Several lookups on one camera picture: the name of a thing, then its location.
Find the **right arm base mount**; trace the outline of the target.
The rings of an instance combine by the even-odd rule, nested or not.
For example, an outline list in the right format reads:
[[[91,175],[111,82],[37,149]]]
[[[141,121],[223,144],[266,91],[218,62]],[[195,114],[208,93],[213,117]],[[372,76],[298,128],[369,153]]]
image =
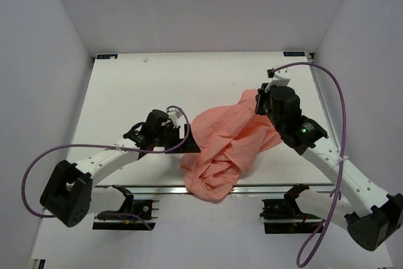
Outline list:
[[[297,198],[306,192],[308,185],[297,184],[291,187],[282,198],[262,200],[263,210],[259,214],[264,223],[265,234],[310,234],[319,227],[322,219],[306,214],[297,205]]]

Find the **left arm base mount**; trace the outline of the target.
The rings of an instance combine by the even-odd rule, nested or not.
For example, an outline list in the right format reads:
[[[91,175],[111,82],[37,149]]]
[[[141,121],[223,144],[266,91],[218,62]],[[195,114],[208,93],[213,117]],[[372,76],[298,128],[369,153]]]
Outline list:
[[[94,215],[94,230],[152,231],[159,216],[159,201],[136,197],[121,186],[95,188],[89,213]]]

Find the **salmon pink jacket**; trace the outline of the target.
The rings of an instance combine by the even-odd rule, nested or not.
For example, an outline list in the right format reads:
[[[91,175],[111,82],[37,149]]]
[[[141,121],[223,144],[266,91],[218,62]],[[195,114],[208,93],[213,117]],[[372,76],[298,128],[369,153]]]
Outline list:
[[[282,142],[269,118],[255,113],[256,95],[255,89],[247,89],[236,104],[210,108],[192,121],[200,152],[182,157],[181,172],[195,197],[221,201],[250,172],[260,152]]]

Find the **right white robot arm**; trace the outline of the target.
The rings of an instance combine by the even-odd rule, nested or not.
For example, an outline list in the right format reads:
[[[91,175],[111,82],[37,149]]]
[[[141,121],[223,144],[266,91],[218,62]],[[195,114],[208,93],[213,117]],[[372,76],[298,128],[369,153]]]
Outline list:
[[[402,194],[389,194],[341,157],[327,132],[302,115],[292,88],[264,83],[256,101],[256,113],[269,118],[281,140],[340,186],[347,201],[336,207],[331,221],[347,230],[355,243],[375,251],[402,227]]]

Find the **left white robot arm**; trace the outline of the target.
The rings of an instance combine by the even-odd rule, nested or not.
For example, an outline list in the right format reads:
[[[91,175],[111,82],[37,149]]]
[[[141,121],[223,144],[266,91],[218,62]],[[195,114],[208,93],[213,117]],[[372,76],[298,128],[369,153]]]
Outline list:
[[[199,153],[190,123],[178,123],[183,116],[177,106],[152,110],[112,146],[101,146],[101,152],[74,163],[57,163],[40,197],[41,206],[67,227],[78,225],[88,214],[140,220],[142,214],[136,210],[130,190],[121,185],[98,185],[148,154]]]

